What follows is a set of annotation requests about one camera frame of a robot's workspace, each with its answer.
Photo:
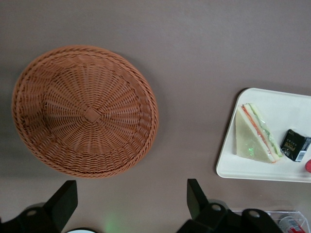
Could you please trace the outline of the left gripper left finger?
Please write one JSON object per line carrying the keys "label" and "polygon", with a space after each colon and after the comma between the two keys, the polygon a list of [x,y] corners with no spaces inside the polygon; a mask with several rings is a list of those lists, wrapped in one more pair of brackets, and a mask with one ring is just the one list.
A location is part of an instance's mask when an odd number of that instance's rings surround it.
{"label": "left gripper left finger", "polygon": [[77,182],[66,181],[42,206],[0,223],[2,233],[60,233],[78,205]]}

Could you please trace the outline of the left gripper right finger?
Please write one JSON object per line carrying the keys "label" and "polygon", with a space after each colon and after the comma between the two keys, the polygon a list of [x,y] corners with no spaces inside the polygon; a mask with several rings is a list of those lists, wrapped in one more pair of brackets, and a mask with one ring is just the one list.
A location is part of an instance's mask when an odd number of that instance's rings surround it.
{"label": "left gripper right finger", "polygon": [[240,214],[226,203],[208,200],[196,179],[187,180],[187,206],[191,218],[179,233],[280,233],[282,230],[263,210],[245,209]]}

